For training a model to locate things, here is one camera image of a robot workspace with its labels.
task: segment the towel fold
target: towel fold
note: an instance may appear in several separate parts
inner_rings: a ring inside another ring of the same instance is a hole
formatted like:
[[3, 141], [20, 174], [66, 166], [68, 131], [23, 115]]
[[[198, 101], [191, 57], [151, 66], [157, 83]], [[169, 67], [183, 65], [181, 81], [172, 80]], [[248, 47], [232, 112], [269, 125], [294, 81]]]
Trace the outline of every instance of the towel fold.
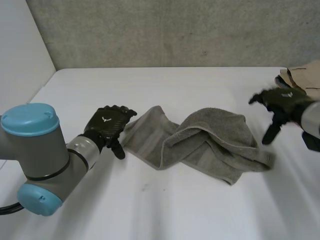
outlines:
[[245, 117], [222, 109], [201, 109], [178, 125], [154, 106], [124, 132], [123, 146], [157, 170], [182, 162], [233, 185], [243, 172], [274, 165], [274, 156], [258, 149]]

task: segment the brown cloth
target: brown cloth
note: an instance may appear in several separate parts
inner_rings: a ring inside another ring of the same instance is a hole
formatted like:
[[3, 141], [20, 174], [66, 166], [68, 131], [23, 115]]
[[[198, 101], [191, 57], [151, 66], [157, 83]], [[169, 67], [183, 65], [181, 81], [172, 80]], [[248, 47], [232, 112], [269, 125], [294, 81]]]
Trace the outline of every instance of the brown cloth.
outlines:
[[320, 99], [320, 60], [282, 69], [278, 77], [291, 88], [302, 90], [314, 99]]

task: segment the white tabletop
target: white tabletop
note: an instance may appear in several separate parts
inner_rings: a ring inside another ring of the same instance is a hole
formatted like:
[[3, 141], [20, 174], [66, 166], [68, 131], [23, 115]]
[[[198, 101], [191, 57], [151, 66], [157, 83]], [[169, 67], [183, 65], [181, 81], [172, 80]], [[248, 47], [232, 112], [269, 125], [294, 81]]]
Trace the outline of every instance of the white tabletop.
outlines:
[[[252, 94], [274, 85], [279, 67], [64, 69], [32, 102], [52, 105], [65, 141], [99, 107], [138, 112], [160, 105], [181, 123], [205, 107], [244, 114], [258, 142], [272, 115]], [[273, 170], [244, 173], [229, 186], [182, 163], [156, 171], [127, 153], [104, 150], [63, 206], [50, 217], [27, 210], [0, 216], [3, 240], [308, 240], [320, 237], [320, 153], [301, 129], [286, 125], [271, 146]], [[25, 181], [17, 162], [0, 171], [0, 206], [15, 203]]]

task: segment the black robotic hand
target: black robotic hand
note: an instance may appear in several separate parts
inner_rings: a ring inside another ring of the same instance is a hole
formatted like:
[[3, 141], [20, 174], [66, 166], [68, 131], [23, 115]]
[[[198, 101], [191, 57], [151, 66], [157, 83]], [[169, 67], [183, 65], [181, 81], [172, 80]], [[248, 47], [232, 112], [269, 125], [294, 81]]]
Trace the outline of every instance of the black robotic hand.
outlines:
[[273, 112], [272, 124], [264, 134], [262, 144], [270, 144], [287, 122], [301, 125], [301, 115], [306, 106], [314, 102], [312, 98], [294, 88], [272, 88], [255, 94], [249, 104], [263, 104], [269, 112]]
[[97, 133], [104, 146], [111, 148], [118, 159], [124, 159], [126, 155], [118, 138], [130, 118], [136, 115], [135, 111], [126, 106], [105, 106], [95, 112], [86, 125], [84, 132], [89, 134]]

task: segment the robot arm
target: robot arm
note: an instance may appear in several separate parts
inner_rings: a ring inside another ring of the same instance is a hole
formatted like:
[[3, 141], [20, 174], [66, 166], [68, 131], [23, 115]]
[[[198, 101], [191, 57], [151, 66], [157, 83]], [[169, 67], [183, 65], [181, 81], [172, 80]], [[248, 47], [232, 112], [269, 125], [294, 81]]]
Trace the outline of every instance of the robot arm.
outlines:
[[[24, 207], [43, 216], [55, 213], [94, 166], [103, 147], [125, 158], [118, 138], [135, 115], [124, 106], [99, 108], [84, 132], [66, 145], [50, 105], [31, 103], [5, 112], [0, 117], [0, 159], [19, 161], [27, 179], [17, 192], [19, 210]], [[16, 204], [10, 211], [10, 206], [0, 208], [0, 215], [16, 212]]]
[[294, 122], [302, 129], [302, 139], [308, 149], [320, 152], [320, 101], [293, 88], [273, 88], [255, 94], [249, 104], [258, 102], [273, 112], [272, 124], [262, 143], [270, 144], [287, 122]]

